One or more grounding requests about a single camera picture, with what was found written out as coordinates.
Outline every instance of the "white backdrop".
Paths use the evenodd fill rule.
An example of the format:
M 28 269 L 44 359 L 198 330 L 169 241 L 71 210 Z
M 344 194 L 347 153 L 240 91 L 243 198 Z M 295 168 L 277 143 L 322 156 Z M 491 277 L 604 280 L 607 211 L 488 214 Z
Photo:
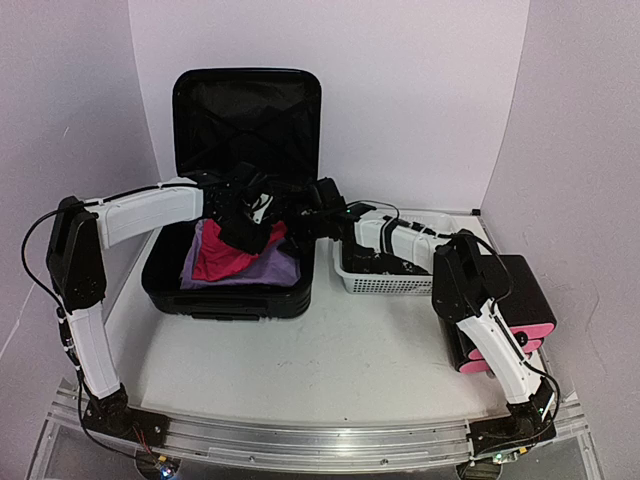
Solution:
M 478 208 L 522 50 L 527 0 L 130 0 L 163 179 L 175 175 L 171 90 L 186 70 L 278 66 L 323 87 L 320 174 L 350 200 Z

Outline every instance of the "white plastic basket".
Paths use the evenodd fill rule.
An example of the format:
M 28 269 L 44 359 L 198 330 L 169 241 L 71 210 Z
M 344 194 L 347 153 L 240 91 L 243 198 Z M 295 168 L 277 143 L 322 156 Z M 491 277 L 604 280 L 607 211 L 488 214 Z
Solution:
M 388 215 L 395 212 L 380 210 Z M 423 210 L 403 210 L 400 218 L 410 222 L 422 223 L 438 233 L 457 232 L 458 225 L 446 213 L 428 212 Z M 431 295 L 431 275 L 376 275 L 366 273 L 349 273 L 342 269 L 342 243 L 333 244 L 333 266 L 336 273 L 342 277 L 347 292 L 353 294 L 382 294 L 382 295 Z

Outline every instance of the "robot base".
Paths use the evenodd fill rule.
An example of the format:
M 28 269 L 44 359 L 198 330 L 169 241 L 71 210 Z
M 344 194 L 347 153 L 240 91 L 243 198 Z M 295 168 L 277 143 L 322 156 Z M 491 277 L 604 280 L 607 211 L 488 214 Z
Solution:
M 124 419 L 122 421 L 113 417 L 105 418 L 96 414 L 92 407 L 89 406 L 84 414 L 83 422 L 88 430 L 96 433 L 139 443 L 140 439 L 136 435 L 137 432 L 138 435 L 144 438 L 149 447 L 161 447 L 164 445 L 169 428 L 169 417 L 134 408 L 127 408 L 121 415 Z M 128 427 L 120 428 L 117 426 L 125 424 Z

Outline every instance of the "folded clothing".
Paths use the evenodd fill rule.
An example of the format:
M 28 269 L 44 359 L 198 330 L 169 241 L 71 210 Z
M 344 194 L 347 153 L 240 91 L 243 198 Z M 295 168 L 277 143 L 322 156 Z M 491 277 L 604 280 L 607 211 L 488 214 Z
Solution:
M 260 255 L 249 255 L 226 245 L 218 237 L 220 227 L 215 224 L 217 228 L 210 228 L 209 223 L 215 224 L 213 220 L 201 220 L 196 224 L 191 248 L 182 269 L 182 290 L 223 285 L 290 287 L 300 279 L 298 259 L 280 248 L 287 243 L 284 223 L 274 225 L 269 243 Z M 196 276 L 199 266 L 200 278 Z M 205 279 L 202 279 L 203 274 L 207 275 Z

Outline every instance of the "purple cloth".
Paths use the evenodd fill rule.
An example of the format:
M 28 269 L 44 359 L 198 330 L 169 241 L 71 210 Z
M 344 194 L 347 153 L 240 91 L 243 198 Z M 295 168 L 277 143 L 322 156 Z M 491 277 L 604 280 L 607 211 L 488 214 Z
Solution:
M 217 282 L 207 282 L 193 279 L 193 267 L 198 260 L 200 247 L 202 246 L 202 228 L 204 220 L 196 224 L 195 235 L 191 242 L 191 248 L 184 261 L 184 267 L 180 274 L 180 289 L 195 290 L 198 288 L 217 285 L 275 285 L 291 287 L 300 280 L 300 264 L 298 259 L 281 252 L 278 247 L 286 242 L 284 238 L 275 242 L 269 249 L 249 267 L 236 275 L 223 278 Z

